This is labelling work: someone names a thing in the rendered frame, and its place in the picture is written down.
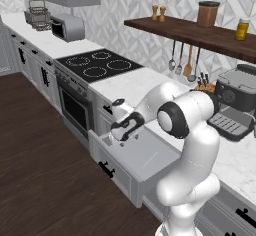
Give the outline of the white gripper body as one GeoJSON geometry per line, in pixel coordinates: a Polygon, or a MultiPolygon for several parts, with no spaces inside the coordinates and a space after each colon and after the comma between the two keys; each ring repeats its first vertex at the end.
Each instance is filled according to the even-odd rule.
{"type": "Polygon", "coordinates": [[[111,125],[111,134],[117,141],[127,141],[144,123],[145,120],[140,113],[132,112],[125,119],[111,125]]]}

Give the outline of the open grey drawer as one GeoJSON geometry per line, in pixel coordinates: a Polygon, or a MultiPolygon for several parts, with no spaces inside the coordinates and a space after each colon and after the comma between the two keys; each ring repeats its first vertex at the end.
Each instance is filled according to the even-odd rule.
{"type": "Polygon", "coordinates": [[[114,145],[107,134],[97,136],[90,130],[88,135],[91,157],[97,164],[107,161],[108,169],[115,169],[110,179],[136,208],[180,156],[148,130],[143,130],[138,139],[126,141],[124,147],[114,145]]]}

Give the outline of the small grey drawer front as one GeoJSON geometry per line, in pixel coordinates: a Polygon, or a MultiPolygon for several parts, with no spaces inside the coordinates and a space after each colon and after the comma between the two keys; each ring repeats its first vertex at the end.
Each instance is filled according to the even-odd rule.
{"type": "Polygon", "coordinates": [[[112,110],[111,103],[107,100],[101,97],[100,95],[96,96],[96,103],[97,103],[97,109],[101,112],[103,112],[105,115],[112,117],[110,113],[108,113],[105,109],[103,109],[103,105],[110,106],[110,109],[112,110]]]}

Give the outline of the wide grey drawer front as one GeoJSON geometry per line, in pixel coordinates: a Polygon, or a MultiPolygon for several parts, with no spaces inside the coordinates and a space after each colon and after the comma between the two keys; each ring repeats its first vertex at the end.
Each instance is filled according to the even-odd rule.
{"type": "Polygon", "coordinates": [[[256,229],[235,213],[244,208],[256,221],[256,206],[222,184],[220,192],[199,211],[196,225],[205,236],[256,236],[256,229]]]}

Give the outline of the black hob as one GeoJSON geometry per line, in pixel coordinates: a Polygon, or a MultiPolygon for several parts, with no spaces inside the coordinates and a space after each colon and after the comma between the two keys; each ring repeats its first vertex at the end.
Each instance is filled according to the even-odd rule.
{"type": "Polygon", "coordinates": [[[58,58],[54,61],[54,65],[58,76],[64,79],[77,76],[86,83],[142,68],[138,63],[107,49],[58,58]]]}

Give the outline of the hanging metal spoon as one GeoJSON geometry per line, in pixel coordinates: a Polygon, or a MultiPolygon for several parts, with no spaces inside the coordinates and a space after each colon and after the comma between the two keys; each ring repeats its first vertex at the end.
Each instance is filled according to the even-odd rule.
{"type": "Polygon", "coordinates": [[[176,65],[176,62],[174,59],[175,47],[176,47],[176,40],[173,40],[172,56],[171,56],[171,59],[169,60],[169,70],[170,71],[173,71],[175,68],[175,65],[176,65]]]}

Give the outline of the hanging metal ladle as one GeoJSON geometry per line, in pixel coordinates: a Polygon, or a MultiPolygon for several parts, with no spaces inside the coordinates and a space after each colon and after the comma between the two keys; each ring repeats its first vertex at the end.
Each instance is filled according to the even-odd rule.
{"type": "Polygon", "coordinates": [[[200,58],[200,51],[201,51],[201,48],[199,47],[198,48],[198,52],[197,52],[197,57],[196,57],[196,65],[195,65],[195,69],[194,69],[194,74],[190,75],[187,77],[187,80],[189,82],[194,82],[196,79],[197,79],[197,67],[198,67],[198,63],[199,63],[199,58],[200,58]]]}

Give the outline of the wooden knife block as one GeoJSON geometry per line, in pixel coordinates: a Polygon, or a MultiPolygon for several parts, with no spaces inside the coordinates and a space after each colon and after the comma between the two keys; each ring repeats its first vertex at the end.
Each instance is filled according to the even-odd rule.
{"type": "Polygon", "coordinates": [[[198,77],[197,86],[195,87],[195,90],[214,93],[215,88],[216,88],[216,85],[209,82],[209,75],[201,72],[200,76],[198,77]]]}

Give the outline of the hanging wooden spatula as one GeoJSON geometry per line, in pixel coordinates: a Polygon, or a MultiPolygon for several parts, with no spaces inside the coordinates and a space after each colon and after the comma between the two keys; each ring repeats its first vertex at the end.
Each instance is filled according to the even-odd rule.
{"type": "Polygon", "coordinates": [[[191,66],[191,59],[192,59],[192,49],[193,46],[190,46],[189,48],[189,56],[188,56],[188,62],[184,67],[183,75],[188,77],[192,72],[192,66],[191,66]]]}

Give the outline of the grey black coffee machine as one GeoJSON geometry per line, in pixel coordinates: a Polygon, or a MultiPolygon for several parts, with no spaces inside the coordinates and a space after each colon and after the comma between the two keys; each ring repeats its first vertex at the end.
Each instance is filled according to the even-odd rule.
{"type": "Polygon", "coordinates": [[[208,124],[230,141],[238,142],[251,132],[256,137],[256,67],[238,64],[220,74],[215,95],[221,107],[208,124]]]}

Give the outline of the grey base cupboard run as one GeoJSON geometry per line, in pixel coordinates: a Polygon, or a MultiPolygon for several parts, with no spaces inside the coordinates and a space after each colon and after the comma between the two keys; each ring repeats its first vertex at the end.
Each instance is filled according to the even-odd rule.
{"type": "Polygon", "coordinates": [[[7,32],[16,53],[16,61],[21,72],[51,105],[61,113],[53,59],[11,28],[7,27],[7,32]]]}

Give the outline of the silver toaster oven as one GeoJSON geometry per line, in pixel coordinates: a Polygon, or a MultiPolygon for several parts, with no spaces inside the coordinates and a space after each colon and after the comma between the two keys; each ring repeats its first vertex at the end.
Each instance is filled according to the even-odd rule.
{"type": "Polygon", "coordinates": [[[73,42],[85,38],[84,21],[66,13],[50,16],[52,33],[66,41],[73,42]]]}

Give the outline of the dark wooden shelf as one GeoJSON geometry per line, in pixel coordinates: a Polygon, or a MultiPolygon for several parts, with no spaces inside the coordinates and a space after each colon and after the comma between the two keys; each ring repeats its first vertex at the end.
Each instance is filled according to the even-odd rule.
{"type": "Polygon", "coordinates": [[[128,27],[177,40],[208,51],[256,64],[256,35],[247,34],[244,41],[235,39],[235,31],[222,28],[199,27],[195,22],[165,17],[164,22],[151,17],[125,20],[128,27]]]}

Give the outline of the grey tall cabinet panel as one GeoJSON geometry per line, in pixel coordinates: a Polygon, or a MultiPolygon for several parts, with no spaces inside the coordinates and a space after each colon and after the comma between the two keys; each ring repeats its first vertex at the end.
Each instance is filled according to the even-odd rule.
{"type": "Polygon", "coordinates": [[[9,39],[0,16],[0,76],[13,74],[15,72],[16,68],[9,47],[9,39]]]}

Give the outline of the yellow jar with white lid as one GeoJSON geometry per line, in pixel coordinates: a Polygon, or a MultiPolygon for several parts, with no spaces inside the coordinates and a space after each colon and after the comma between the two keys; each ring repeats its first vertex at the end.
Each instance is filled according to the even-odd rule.
{"type": "Polygon", "coordinates": [[[238,22],[235,32],[235,39],[238,41],[244,41],[249,27],[249,20],[241,18],[238,22]]]}

